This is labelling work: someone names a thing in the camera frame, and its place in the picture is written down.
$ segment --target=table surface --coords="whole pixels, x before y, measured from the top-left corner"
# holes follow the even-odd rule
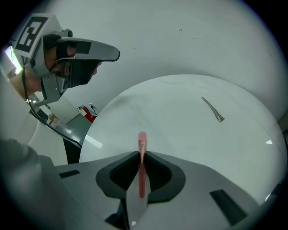
[[[147,151],[211,167],[258,204],[286,172],[283,136],[271,113],[249,92],[221,79],[170,75],[127,89],[91,125],[80,162],[138,150],[141,131],[147,133]]]

